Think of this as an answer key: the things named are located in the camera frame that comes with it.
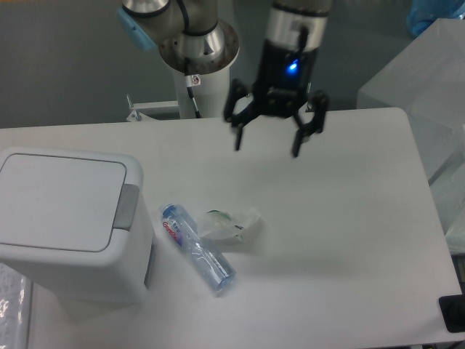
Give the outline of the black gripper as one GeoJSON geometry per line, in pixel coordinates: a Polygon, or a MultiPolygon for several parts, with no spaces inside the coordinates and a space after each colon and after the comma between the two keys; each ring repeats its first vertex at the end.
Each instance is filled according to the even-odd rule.
{"type": "Polygon", "coordinates": [[[318,90],[309,96],[313,118],[304,124],[297,111],[307,100],[307,90],[318,51],[299,51],[279,47],[265,40],[256,81],[252,85],[233,79],[224,108],[224,120],[235,134],[235,151],[240,150],[244,127],[258,116],[289,118],[297,125],[291,149],[293,157],[306,139],[314,133],[322,133],[328,111],[329,96],[318,90]],[[237,101],[252,94],[252,101],[239,113],[235,113],[237,101]]]}

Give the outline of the silver blue-capped robot arm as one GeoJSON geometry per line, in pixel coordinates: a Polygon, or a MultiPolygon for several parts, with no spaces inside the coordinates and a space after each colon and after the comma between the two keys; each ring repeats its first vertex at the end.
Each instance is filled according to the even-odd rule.
{"type": "MultiPolygon", "coordinates": [[[[260,116],[293,118],[292,155],[324,130],[328,95],[310,93],[313,65],[326,28],[331,1],[273,1],[256,80],[233,79],[223,118],[236,134],[260,116]]],[[[157,46],[164,60],[184,76],[225,68],[238,54],[238,37],[218,16],[217,1],[122,1],[121,24],[137,46],[157,46]]]]}

